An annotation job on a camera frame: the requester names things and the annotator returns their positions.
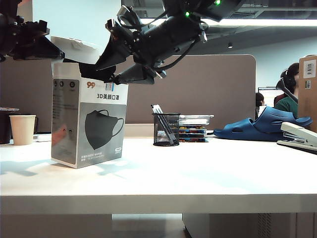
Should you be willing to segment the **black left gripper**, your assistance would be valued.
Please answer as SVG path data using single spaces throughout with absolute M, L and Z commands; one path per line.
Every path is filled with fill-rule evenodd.
M 27 21 L 23 17 L 0 15 L 0 58 L 14 60 L 63 59 L 65 53 L 45 36 L 49 34 L 47 22 Z

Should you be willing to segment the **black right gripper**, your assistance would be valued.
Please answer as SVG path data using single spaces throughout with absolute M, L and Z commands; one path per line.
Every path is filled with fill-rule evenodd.
M 95 63 L 96 70 L 109 67 L 114 73 L 109 82 L 153 85 L 157 76 L 177 64 L 205 37 L 201 19 L 193 16 L 169 16 L 159 25 L 149 27 L 140 18 L 118 16 L 106 23 L 109 42 Z M 117 64 L 132 56 L 134 65 L 119 72 Z

